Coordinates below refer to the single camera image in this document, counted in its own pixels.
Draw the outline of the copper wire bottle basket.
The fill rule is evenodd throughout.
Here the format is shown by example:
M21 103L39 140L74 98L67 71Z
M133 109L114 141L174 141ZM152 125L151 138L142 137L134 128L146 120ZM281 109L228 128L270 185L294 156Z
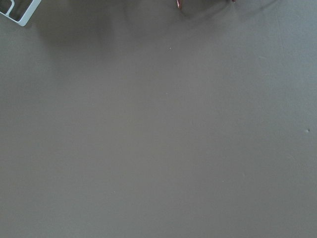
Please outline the copper wire bottle basket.
M181 9L181 8L182 8L183 0L176 0L176 2L177 2L178 8Z

